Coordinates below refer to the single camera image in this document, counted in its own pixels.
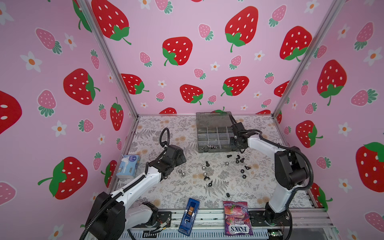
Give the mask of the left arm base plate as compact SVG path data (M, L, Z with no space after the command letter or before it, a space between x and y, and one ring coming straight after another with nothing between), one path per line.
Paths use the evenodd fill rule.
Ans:
M171 220L172 220L172 213L170 211L160 211L158 212L157 216L155 217L155 220L153 224L151 225L151 228L168 228L171 226Z

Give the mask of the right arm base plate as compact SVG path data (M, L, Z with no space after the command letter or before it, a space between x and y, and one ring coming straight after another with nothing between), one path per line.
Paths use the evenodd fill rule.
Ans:
M287 211L274 213L269 211L250 211L250 220L253 227L289 227L292 223Z

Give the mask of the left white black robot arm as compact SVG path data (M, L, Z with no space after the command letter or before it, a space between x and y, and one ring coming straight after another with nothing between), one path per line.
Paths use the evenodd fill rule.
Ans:
M130 183L110 194L99 194L80 239L91 236L97 240L117 240L126 229L154 220L157 207L146 203L132 209L132 204L186 161L182 148L169 145L155 160L146 163L145 171Z

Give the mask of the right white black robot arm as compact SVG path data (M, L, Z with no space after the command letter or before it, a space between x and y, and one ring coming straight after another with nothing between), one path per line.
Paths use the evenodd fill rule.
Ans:
M310 189L314 171L309 159L297 147L286 147L272 142L260 130L247 130L230 114L234 137L230 143L243 153L250 148L257 150L275 162L277 186L265 206L265 221L273 226L290 216L289 205L298 191Z

